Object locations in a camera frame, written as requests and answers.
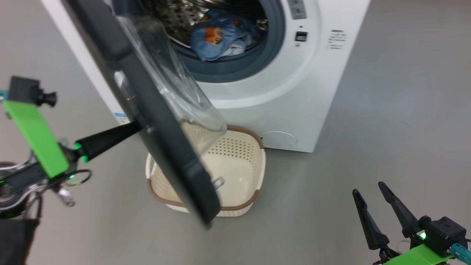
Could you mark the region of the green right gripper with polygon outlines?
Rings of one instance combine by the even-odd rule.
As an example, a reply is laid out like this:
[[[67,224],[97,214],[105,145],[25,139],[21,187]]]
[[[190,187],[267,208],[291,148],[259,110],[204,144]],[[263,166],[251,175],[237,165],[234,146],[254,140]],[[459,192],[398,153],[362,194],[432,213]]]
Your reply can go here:
[[[411,211],[402,203],[402,201],[393,193],[393,191],[383,181],[378,182],[378,187],[384,197],[389,203],[399,223],[402,226],[402,234],[404,237],[415,237],[419,232],[418,219],[411,213]],[[371,217],[360,191],[356,188],[352,191],[352,196],[358,212],[358,216],[363,228],[367,246],[370,250],[378,250],[387,248],[390,243],[389,239],[378,228],[377,224]],[[375,262],[374,265],[438,265],[445,263],[453,256],[441,257],[429,249],[426,245],[419,245],[408,252],[392,258],[387,262]]]

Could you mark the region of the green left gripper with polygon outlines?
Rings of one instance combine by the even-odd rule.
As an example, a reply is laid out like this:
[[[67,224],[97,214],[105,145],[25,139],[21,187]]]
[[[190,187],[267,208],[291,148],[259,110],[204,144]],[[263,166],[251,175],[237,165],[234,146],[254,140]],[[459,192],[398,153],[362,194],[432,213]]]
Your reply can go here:
[[[46,176],[49,179],[60,176],[75,179],[77,173],[70,169],[71,163],[37,106],[12,100],[4,101],[3,105],[37,160],[35,165],[24,166],[8,178],[17,179],[30,170],[35,176]],[[139,122],[135,121],[81,138],[74,143],[74,154],[84,163],[88,163],[141,130]]]

